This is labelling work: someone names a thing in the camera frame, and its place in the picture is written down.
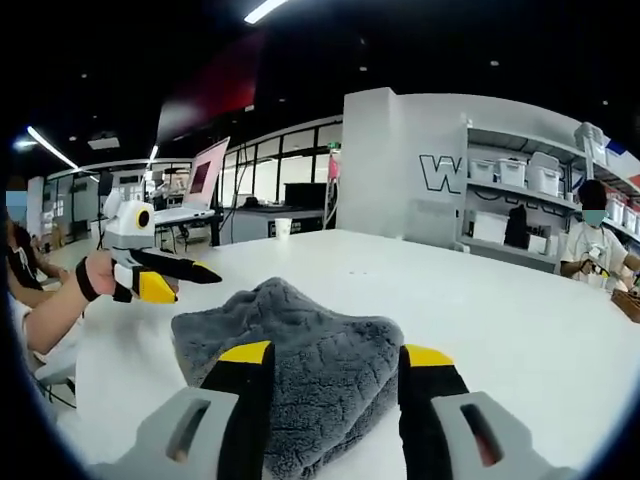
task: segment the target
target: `white cup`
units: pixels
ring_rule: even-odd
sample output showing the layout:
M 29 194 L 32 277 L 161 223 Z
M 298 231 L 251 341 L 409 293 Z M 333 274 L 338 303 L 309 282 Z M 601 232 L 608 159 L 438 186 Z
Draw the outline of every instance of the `white cup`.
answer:
M 291 219 L 276 218 L 276 238 L 284 240 L 291 234 Z

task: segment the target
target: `white robot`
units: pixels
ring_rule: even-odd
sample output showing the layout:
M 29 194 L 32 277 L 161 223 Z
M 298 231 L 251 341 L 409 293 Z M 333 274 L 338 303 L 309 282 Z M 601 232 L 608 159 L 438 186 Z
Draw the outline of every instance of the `white robot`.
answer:
M 153 213 L 151 204 L 122 201 L 115 190 L 104 204 L 107 220 L 100 243 L 113 257 L 114 299 L 130 302 L 135 294 L 150 303 L 174 303 L 178 299 L 171 285 L 178 280 L 221 282 L 222 278 L 205 265 L 155 248 Z

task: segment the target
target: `shelf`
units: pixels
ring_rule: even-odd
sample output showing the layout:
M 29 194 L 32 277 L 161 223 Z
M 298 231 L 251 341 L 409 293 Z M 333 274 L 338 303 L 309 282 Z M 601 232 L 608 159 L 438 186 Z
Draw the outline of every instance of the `shelf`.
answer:
M 554 257 L 549 257 L 547 255 L 542 255 L 541 253 L 529 252 L 528 250 L 524 250 L 521 248 L 510 247 L 509 245 L 502 245 L 496 242 L 489 242 L 486 240 L 479 240 L 477 238 L 472 238 L 467 235 L 463 235 L 460 238 L 460 242 L 465 245 L 469 245 L 470 247 L 481 247 L 481 248 L 490 248 L 492 250 L 496 250 L 498 252 L 508 253 L 511 255 L 517 255 L 520 257 L 530 258 L 532 260 L 537 260 L 539 262 L 548 263 L 551 265 L 556 264 L 556 259 Z
M 575 147 L 535 135 L 469 127 L 468 141 L 470 146 L 475 147 L 499 148 L 528 155 L 535 152 L 546 153 L 556 157 L 563 165 L 586 159 L 586 154 Z
M 623 227 L 622 225 L 612 222 L 609 218 L 605 218 L 603 223 L 606 225 L 609 225 L 614 230 L 624 233 L 627 237 L 631 238 L 633 241 L 640 243 L 640 236 L 636 235 L 635 232 L 632 232 L 631 230 Z
M 547 195 L 546 193 L 535 192 L 527 188 L 516 187 L 515 185 L 507 185 L 504 183 L 496 183 L 496 182 L 481 182 L 478 180 L 473 180 L 471 178 L 468 178 L 467 186 L 474 189 L 500 191 L 505 193 L 511 193 L 513 195 L 518 195 L 524 198 L 533 198 L 541 202 L 548 203 L 550 205 L 566 208 L 567 210 L 570 210 L 570 211 L 578 209 L 578 205 L 576 205 L 573 202 L 570 202 L 569 200 L 565 200 L 564 198 L 552 197 L 551 195 Z
M 616 175 L 609 167 L 593 162 L 593 176 L 602 183 L 615 188 L 633 201 L 640 201 L 640 188 L 626 178 Z

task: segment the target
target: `black ceiling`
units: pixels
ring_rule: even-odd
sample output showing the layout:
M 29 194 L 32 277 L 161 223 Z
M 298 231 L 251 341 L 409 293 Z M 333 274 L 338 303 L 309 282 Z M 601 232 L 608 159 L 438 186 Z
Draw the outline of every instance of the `black ceiling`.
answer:
M 255 110 L 161 145 L 161 157 L 339 114 L 345 93 L 381 86 L 539 105 L 600 125 L 640 157 L 637 27 L 623 2 L 290 0 L 257 26 L 244 24 L 261 2 L 48 6 L 15 15 L 28 21 L 7 60 L 15 80 L 10 136 L 31 124 L 79 165 L 145 158 L 163 100 L 225 45 L 262 29 Z M 92 150 L 87 140 L 105 131 L 120 148 Z M 27 176 L 67 168 L 40 147 L 13 158 Z

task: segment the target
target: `fleece towel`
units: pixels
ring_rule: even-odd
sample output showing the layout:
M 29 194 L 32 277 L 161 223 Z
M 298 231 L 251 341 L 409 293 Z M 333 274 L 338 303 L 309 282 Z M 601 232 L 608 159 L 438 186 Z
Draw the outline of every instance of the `fleece towel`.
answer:
M 274 343 L 264 460 L 278 480 L 312 478 L 397 403 L 400 328 L 388 318 L 328 310 L 280 278 L 237 292 L 220 308 L 179 315 L 171 326 L 191 386 L 230 348 Z

